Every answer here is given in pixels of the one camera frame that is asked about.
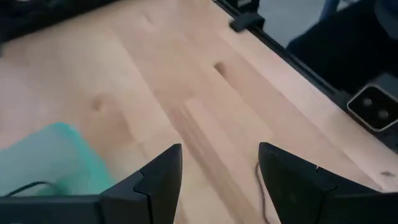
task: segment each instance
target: black wire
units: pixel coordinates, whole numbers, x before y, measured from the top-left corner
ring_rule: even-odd
[[[54,184],[52,184],[52,183],[50,183],[50,182],[46,182],[46,181],[36,181],[36,182],[30,183],[30,184],[27,184],[27,185],[25,185],[25,186],[23,186],[23,187],[20,187],[20,188],[18,188],[18,189],[16,189],[16,190],[13,190],[12,192],[9,192],[8,194],[5,195],[5,197],[11,197],[11,196],[13,196],[13,195],[15,195],[15,194],[18,194],[18,193],[23,192],[24,190],[27,190],[27,189],[29,189],[29,188],[32,188],[32,187],[35,187],[35,186],[41,185],[41,184],[54,186]]]
[[[256,172],[256,179],[257,179],[257,183],[259,185],[260,188],[260,192],[261,192],[261,210],[262,210],[262,218],[264,219],[264,222],[266,224],[270,224],[268,218],[267,218],[267,214],[266,214],[266,193],[264,191],[264,189],[262,188],[262,184],[261,184],[261,175],[259,173],[259,169],[260,169],[260,162],[257,162],[256,167],[255,167],[255,172]]]

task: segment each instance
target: wooden table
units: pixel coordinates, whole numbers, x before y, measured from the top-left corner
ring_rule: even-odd
[[[263,223],[261,141],[398,190],[398,155],[229,20],[209,0],[121,1],[6,44],[0,146],[63,121],[122,179],[181,142],[176,223]]]

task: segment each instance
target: black bracket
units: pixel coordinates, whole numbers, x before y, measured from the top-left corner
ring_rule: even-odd
[[[246,12],[236,17],[229,23],[229,27],[235,32],[242,32],[244,29],[258,27],[262,29],[265,19],[256,12]]]

